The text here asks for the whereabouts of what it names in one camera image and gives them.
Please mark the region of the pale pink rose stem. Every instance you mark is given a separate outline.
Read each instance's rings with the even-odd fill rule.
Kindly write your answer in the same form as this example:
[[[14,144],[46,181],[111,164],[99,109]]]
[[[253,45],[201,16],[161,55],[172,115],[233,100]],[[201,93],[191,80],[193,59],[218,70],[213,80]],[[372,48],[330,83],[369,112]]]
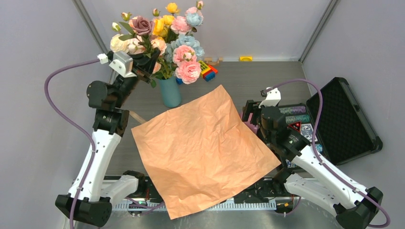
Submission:
[[[128,54],[141,54],[146,48],[141,44],[143,42],[141,36],[136,36],[135,38],[128,40]]]

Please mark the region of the peach pink rose stem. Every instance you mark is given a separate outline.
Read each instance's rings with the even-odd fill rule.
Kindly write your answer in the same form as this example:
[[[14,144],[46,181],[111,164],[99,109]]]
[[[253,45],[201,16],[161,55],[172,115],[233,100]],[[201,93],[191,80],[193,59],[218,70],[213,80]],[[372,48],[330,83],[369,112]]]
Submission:
[[[167,48],[167,44],[165,40],[162,37],[157,37],[153,40],[151,40],[151,45],[153,48],[158,48],[160,51],[160,56],[162,56]],[[161,69],[161,64],[159,61],[155,63],[154,69],[152,73],[157,73]]]

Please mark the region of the teal ceramic vase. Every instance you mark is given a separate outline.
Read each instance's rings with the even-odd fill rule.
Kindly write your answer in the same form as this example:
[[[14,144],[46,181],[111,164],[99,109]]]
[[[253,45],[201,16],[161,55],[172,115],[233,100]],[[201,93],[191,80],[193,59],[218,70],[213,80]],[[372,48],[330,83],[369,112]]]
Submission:
[[[163,103],[168,108],[174,108],[181,104],[181,93],[175,77],[159,80],[159,87]]]

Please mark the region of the cream white rose stems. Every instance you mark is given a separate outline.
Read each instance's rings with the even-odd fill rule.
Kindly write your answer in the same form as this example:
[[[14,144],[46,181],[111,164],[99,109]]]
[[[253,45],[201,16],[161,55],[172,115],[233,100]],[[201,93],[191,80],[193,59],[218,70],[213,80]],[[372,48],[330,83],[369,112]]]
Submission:
[[[125,53],[129,52],[129,40],[121,40],[120,37],[123,35],[121,32],[121,27],[116,23],[112,23],[112,30],[116,32],[110,40],[110,49],[113,52],[123,51]]]

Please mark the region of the mauve rose stem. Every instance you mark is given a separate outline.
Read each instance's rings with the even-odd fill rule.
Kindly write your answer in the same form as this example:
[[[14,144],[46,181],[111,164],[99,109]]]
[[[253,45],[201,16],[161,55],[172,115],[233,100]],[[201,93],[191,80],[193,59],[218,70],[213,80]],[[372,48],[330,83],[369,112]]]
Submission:
[[[129,32],[128,34],[122,35],[120,39],[125,41],[135,38],[136,36],[141,36],[143,40],[141,44],[146,48],[144,53],[151,53],[154,49],[151,45],[150,40],[154,28],[154,22],[141,16],[138,16],[136,19],[130,20],[130,22],[131,24],[126,22],[120,23],[120,25]],[[152,79],[150,85],[154,88],[157,86],[157,83],[154,79]]]

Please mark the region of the tan satin ribbon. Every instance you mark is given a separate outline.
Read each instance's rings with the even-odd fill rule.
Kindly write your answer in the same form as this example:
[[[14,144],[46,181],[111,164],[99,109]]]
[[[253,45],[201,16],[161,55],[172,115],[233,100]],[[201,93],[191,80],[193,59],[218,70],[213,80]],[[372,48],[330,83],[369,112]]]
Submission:
[[[136,112],[134,111],[129,111],[129,115],[135,119],[138,123],[143,124],[146,122],[146,120],[144,118],[142,118],[140,115],[138,115]]]

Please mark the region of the yellow rose stems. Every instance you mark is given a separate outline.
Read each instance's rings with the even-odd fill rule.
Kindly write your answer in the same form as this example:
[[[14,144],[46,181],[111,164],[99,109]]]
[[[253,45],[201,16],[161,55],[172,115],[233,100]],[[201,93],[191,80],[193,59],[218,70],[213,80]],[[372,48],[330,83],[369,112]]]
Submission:
[[[154,28],[152,31],[152,35],[160,36],[162,38],[167,37],[169,33],[169,27],[175,19],[174,14],[179,13],[179,8],[176,3],[172,2],[166,6],[166,10],[169,14],[163,15],[161,17],[160,11],[156,8],[153,9],[152,14],[154,16]]]

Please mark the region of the peach wrapping paper sheet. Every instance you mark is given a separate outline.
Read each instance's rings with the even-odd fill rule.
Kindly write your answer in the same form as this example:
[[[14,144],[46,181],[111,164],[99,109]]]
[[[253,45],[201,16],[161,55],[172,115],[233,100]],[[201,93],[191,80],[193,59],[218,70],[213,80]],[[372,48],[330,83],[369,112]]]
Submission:
[[[219,204],[280,164],[222,85],[131,131],[170,219]]]

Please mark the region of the light blue flower stem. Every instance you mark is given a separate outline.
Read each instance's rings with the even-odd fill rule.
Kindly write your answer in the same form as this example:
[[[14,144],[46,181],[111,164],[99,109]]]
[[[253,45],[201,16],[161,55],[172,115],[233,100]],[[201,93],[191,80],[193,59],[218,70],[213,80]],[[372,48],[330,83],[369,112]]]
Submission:
[[[166,43],[171,45],[173,48],[176,48],[180,45],[188,45],[194,48],[197,55],[197,60],[201,60],[205,55],[203,47],[200,45],[200,42],[194,37],[195,32],[189,34],[175,34],[169,32],[168,37],[165,37]]]

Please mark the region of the paper flower bouquet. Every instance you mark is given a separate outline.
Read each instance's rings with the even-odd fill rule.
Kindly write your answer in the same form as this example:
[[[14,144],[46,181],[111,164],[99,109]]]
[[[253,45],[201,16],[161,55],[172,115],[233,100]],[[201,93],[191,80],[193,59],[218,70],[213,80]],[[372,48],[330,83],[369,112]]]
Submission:
[[[197,61],[196,51],[188,45],[173,48],[167,44],[160,64],[159,73],[163,74],[164,80],[174,77],[184,84],[192,84],[201,74],[201,64]]]

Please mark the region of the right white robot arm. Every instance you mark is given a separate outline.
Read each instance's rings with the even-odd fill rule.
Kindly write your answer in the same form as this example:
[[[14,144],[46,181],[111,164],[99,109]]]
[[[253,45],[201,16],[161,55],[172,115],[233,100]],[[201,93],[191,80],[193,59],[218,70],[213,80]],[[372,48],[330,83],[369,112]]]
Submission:
[[[331,213],[344,229],[365,229],[380,211],[383,193],[354,181],[312,147],[307,138],[286,123],[278,107],[248,100],[243,121],[258,125],[257,136],[280,160],[289,160],[313,175],[307,181],[287,166],[274,176],[273,191],[303,197]]]

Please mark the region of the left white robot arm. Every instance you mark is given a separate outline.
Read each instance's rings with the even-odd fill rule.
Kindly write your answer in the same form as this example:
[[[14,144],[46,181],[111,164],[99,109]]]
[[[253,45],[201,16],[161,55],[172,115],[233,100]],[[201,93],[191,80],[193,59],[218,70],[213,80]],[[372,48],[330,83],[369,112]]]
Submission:
[[[77,178],[67,194],[58,195],[56,207],[75,221],[103,227],[112,208],[132,194],[142,197],[146,193],[143,174],[128,172],[109,187],[102,189],[111,157],[125,133],[130,112],[124,110],[131,92],[140,81],[151,82],[151,75],[160,51],[150,54],[127,54],[123,51],[98,55],[97,62],[107,63],[117,73],[113,83],[93,81],[86,90],[89,107],[95,109],[93,131],[86,133],[90,146]]]

